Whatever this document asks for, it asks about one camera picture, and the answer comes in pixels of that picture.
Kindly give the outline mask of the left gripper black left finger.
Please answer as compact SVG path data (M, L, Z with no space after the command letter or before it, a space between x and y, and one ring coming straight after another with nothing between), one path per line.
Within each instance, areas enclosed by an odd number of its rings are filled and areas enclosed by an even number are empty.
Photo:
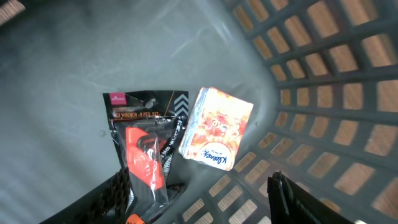
M127 168L52 215L40 224L123 224L129 202L130 179Z

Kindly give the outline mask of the orange Kleenex tissue pack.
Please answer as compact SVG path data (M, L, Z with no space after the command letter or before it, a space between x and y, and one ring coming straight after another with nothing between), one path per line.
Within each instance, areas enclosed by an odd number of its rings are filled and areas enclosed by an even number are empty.
M202 88L178 152L184 159L231 170L253 106L216 88Z

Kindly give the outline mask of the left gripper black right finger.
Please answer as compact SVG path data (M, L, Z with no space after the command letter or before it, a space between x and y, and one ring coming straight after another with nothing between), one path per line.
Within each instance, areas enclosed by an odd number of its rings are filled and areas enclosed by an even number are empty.
M267 178L272 224L353 224L280 171Z

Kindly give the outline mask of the hex wrench set package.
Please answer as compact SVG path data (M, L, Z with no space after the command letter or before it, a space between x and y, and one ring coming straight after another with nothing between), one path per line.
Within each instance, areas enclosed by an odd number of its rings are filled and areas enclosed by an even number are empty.
M111 137L125 174L125 223L156 221L184 191L168 184L175 151L186 130L189 94L144 90L103 94Z

